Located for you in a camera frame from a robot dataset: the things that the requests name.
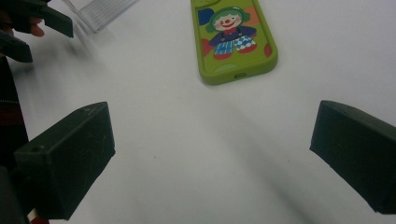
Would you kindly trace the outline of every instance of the clown illustration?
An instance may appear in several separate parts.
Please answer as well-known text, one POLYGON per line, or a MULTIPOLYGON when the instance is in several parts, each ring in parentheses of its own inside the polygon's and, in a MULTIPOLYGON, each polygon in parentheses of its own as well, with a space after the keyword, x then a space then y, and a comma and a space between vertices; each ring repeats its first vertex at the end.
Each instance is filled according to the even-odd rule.
POLYGON ((206 30, 209 33, 219 32, 208 43, 215 51, 215 59, 231 57, 233 47, 239 53, 249 53, 257 48, 252 39, 256 35, 256 29, 242 26, 249 19, 250 15, 239 7, 226 7, 212 15, 206 30))

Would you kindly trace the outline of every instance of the clear plastic container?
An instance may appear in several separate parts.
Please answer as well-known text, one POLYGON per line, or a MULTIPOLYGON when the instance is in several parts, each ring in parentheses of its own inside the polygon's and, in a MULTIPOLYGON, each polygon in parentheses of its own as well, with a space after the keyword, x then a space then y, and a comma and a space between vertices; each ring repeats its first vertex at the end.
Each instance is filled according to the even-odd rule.
POLYGON ((98 33, 138 0, 63 1, 94 33, 98 33))

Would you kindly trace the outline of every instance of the white surface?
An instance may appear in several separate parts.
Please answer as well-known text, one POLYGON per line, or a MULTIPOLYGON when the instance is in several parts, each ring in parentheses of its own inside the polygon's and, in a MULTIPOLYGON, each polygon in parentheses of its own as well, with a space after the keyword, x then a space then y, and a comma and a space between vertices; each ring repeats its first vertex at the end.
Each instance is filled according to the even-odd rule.
POLYGON ((396 125, 396 2, 260 3, 276 69, 216 87, 187 0, 140 1, 85 41, 23 36, 35 63, 11 66, 30 138, 110 107, 117 154, 68 223, 396 223, 309 150, 320 100, 396 125))

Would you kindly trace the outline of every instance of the cartoon print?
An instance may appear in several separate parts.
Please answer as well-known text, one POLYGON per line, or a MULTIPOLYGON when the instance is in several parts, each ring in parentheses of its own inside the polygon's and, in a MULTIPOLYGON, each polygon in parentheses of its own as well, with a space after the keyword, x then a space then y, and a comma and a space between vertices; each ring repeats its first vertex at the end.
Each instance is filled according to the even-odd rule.
POLYGON ((249 21, 250 15, 239 7, 226 7, 212 15, 206 30, 209 33, 219 32, 210 41, 206 41, 206 52, 214 49, 214 57, 224 60, 233 54, 233 47, 239 53, 249 53, 257 48, 252 37, 256 29, 242 26, 249 21))

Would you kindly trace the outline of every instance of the human finger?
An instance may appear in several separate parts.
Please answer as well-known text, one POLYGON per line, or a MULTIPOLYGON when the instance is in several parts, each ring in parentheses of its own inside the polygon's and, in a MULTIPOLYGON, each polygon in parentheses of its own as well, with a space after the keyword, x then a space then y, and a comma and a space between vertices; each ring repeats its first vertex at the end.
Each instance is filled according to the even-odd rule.
POLYGON ((31 18, 29 18, 29 22, 30 22, 31 24, 39 24, 39 23, 42 22, 42 21, 43 21, 43 19, 36 18, 36 17, 31 17, 31 18))
POLYGON ((11 23, 11 18, 9 17, 8 13, 3 10, 0 10, 0 22, 11 23))
POLYGON ((30 33, 35 36, 43 36, 44 35, 44 31, 35 24, 30 26, 30 33))
POLYGON ((6 32, 9 35, 14 35, 14 32, 12 31, 12 28, 7 26, 4 23, 0 23, 0 30, 6 32))

